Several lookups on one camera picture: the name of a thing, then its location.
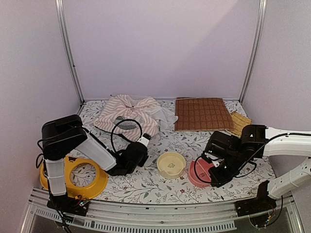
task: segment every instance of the yellow bowl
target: yellow bowl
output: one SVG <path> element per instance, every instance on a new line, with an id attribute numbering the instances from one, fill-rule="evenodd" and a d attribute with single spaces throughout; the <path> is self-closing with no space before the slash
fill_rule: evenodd
<path id="1" fill-rule="evenodd" d="M 166 152 L 158 158 L 156 165 L 162 177 L 176 179 L 183 174 L 186 160 L 177 152 Z"/>

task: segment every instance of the patterned table surface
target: patterned table surface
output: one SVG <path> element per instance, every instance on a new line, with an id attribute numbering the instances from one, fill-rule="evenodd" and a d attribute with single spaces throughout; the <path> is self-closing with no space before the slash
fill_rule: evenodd
<path id="1" fill-rule="evenodd" d="M 88 101 L 80 113 L 80 117 L 86 128 L 91 130 L 109 148 L 112 148 L 110 134 L 93 125 L 94 118 L 100 114 L 106 102 L 107 100 Z M 174 100 L 159 100 L 159 102 L 162 107 L 174 112 Z M 225 105 L 230 113 L 237 111 L 246 115 L 237 101 L 225 101 Z M 212 132 L 174 132 L 173 126 L 167 132 L 159 132 L 148 145 L 149 159 L 145 166 L 137 167 L 134 173 L 126 176 L 110 176 L 107 187 L 95 199 L 144 204 L 185 204 L 235 200 L 255 196 L 259 183 L 275 177 L 268 159 L 263 158 L 256 161 L 258 166 L 250 175 L 239 179 L 234 178 L 220 188 L 199 188 L 192 185 L 188 180 L 189 165 L 202 153 L 211 134 Z M 128 142 L 115 135 L 114 144 L 116 150 L 120 150 L 125 148 Z M 187 161 L 186 169 L 178 179 L 164 179 L 157 171 L 156 160 L 167 151 L 176 151 L 182 154 Z M 75 150 L 71 156 L 85 157 Z M 241 171 L 241 175 L 248 173 L 251 169 L 251 165 L 246 166 Z M 76 170 L 71 177 L 76 185 L 85 186 L 93 180 L 94 176 L 94 170 L 86 166 L 79 171 Z"/>

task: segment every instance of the black mounting bracket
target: black mounting bracket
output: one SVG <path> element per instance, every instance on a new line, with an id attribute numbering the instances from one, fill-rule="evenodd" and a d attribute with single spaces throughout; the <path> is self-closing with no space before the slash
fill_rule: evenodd
<path id="1" fill-rule="evenodd" d="M 276 200 L 268 197 L 268 183 L 269 181 L 264 181 L 259 185 L 255 198 L 240 200 L 234 203 L 239 217 L 276 208 Z"/>
<path id="2" fill-rule="evenodd" d="M 88 205 L 89 205 L 89 202 L 85 203 L 83 206 L 80 206 L 79 200 L 63 195 L 60 197 L 50 196 L 47 207 L 51 209 L 57 208 L 58 211 L 65 212 L 68 214 L 86 216 L 87 211 L 88 211 Z"/>

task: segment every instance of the pink striped cloth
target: pink striped cloth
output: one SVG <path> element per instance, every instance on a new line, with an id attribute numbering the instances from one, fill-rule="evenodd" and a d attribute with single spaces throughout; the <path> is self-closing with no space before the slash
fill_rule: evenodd
<path id="1" fill-rule="evenodd" d="M 123 119 L 134 119 L 142 127 L 142 134 L 151 137 L 159 131 L 158 123 L 148 113 L 160 104 L 152 97 L 134 100 L 129 95 L 117 95 L 110 98 L 100 116 L 94 120 L 94 125 L 106 132 L 111 132 L 113 127 Z M 136 142 L 140 136 L 139 126 L 135 122 L 120 123 L 114 130 L 115 134 L 122 134 L 128 140 Z"/>

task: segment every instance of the brown woven placemat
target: brown woven placemat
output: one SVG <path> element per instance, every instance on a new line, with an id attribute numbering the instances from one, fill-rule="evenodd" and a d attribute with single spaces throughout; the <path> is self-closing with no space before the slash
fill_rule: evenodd
<path id="1" fill-rule="evenodd" d="M 232 130 L 233 122 L 223 99 L 202 98 L 176 100 L 178 121 L 175 131 Z"/>
<path id="2" fill-rule="evenodd" d="M 234 134 L 235 136 L 241 137 L 242 135 L 242 129 L 246 125 L 252 124 L 252 120 L 242 116 L 241 114 L 237 113 L 237 111 L 234 111 L 231 113 L 232 121 L 233 121 L 233 129 L 228 130 L 228 132 Z"/>

